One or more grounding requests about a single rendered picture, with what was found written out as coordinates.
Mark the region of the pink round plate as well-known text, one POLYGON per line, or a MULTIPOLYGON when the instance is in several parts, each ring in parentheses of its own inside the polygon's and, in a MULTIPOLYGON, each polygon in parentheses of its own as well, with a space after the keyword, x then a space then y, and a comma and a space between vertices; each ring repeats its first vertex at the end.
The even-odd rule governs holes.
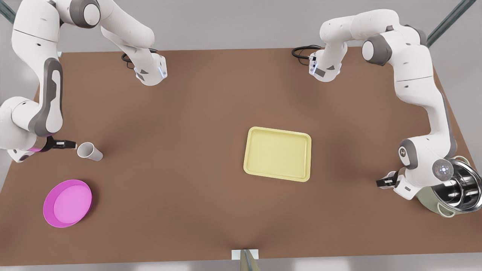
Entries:
POLYGON ((85 182, 66 180, 46 196, 43 216, 49 225, 66 228, 81 221, 90 212, 92 204, 92 191, 85 182))

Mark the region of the pale yellow rectangular tray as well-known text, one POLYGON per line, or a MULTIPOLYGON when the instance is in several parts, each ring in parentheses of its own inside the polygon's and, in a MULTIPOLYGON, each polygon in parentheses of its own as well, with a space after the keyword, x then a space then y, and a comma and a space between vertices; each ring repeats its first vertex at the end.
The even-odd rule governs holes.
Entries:
POLYGON ((311 175, 311 137, 302 132, 252 127, 243 170, 250 175, 306 182, 311 175))

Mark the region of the white cup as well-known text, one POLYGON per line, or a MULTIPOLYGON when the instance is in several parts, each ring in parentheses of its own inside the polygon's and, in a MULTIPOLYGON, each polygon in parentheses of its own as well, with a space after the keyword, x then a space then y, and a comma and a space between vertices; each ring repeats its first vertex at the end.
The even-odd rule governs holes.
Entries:
POLYGON ((77 147, 77 155, 81 158, 88 158, 92 161, 101 161, 103 153, 91 142, 85 142, 77 147))

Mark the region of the green pot with steel interior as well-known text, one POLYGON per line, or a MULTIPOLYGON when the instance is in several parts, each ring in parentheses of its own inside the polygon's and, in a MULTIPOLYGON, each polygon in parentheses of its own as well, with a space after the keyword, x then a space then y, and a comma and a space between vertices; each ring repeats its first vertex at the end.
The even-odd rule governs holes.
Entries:
POLYGON ((450 160, 454 173, 450 180, 424 187, 415 197, 428 210, 445 218, 482 209, 482 177, 463 156, 450 160))

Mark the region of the white post foot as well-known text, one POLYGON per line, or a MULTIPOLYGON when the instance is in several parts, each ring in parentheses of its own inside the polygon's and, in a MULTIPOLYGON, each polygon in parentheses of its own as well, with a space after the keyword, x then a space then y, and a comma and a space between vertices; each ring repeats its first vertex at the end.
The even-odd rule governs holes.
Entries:
POLYGON ((241 252, 247 250, 251 253, 254 259, 259 259, 259 250, 258 249, 241 249, 241 250, 231 250, 231 259, 232 260, 240 260, 241 259, 241 252))

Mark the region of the silver frame post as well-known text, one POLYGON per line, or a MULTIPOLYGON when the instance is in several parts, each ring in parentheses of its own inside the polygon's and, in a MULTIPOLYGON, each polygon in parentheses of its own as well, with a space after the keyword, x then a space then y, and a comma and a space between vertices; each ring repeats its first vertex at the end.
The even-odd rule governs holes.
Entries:
POLYGON ((16 12, 4 1, 0 0, 0 14, 5 17, 11 24, 14 23, 16 12))
POLYGON ((430 48, 477 0, 460 0, 447 16, 427 36, 427 48, 430 48))
POLYGON ((240 252, 240 271, 261 271, 250 250, 240 252))

